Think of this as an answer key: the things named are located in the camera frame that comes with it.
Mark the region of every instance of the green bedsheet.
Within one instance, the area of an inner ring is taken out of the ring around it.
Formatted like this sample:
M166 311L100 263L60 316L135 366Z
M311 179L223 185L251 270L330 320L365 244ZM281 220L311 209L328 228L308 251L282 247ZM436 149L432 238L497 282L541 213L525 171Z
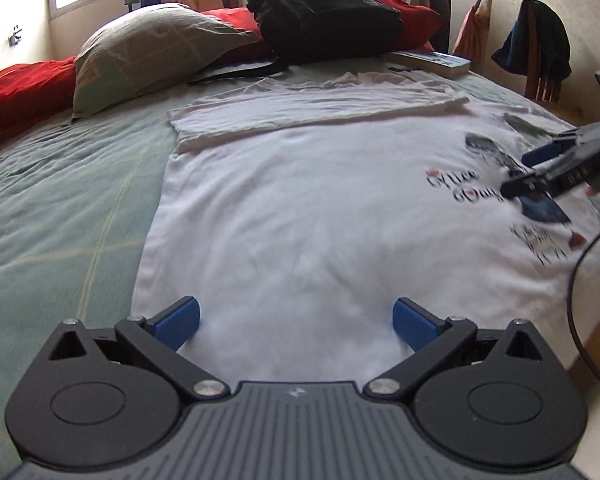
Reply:
M279 78L326 81L385 69L378 60L344 60ZM56 117L0 153L0 478L19 462L4 427L6 401L49 333L65 318L112 326L129 312L176 144L167 111L250 82L178 86L74 124ZM479 76L454 84L479 98L529 105Z

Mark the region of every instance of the curtain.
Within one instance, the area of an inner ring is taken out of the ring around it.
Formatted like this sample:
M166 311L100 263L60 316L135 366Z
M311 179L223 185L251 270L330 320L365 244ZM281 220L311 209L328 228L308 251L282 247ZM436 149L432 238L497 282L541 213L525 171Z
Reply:
M484 63L484 51L489 35L491 0L475 0L456 40L454 54L471 60L471 69L481 72Z

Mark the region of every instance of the beige pillowcase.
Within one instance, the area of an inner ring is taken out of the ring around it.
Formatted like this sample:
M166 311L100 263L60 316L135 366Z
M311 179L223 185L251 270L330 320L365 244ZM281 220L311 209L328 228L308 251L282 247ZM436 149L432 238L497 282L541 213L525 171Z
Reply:
M75 59L74 116L186 81L222 54L260 41L181 4L135 10L98 30Z

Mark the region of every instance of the black cable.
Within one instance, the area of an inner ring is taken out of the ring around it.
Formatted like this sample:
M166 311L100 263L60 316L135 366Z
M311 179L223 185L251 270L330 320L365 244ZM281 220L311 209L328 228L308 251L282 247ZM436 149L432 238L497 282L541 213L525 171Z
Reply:
M578 258L578 261L576 262L575 267L573 267L573 270L571 271L571 275L569 277L569 288L568 288L568 292L567 292L567 322L569 323L569 332L571 332L571 337L573 338L573 342L575 343L576 348L578 349L578 353L580 354L580 357L582 357L582 360L584 361L584 364L587 365L587 368L589 369L589 371L594 375L594 377L597 380L600 381L600 368L598 368L596 366L596 364L593 362L593 359L591 359L591 357L589 357L589 354L585 350L585 348L582 344L582 341L580 341L580 337L578 336L578 332L576 331L576 325L573 322L573 304L572 304L573 285L575 284L576 274L578 272L578 269L580 268L580 264L584 260L584 257L587 256L587 253L589 253L589 251L592 250L593 246L598 242L598 240L600 240L600 232L593 239L593 241L582 251L582 254Z

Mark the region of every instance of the red blanket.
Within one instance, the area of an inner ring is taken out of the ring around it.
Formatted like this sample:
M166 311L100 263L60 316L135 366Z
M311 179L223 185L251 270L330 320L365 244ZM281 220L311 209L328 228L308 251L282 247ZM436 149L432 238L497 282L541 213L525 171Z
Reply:
M0 144L72 107L74 59L19 64L0 72Z

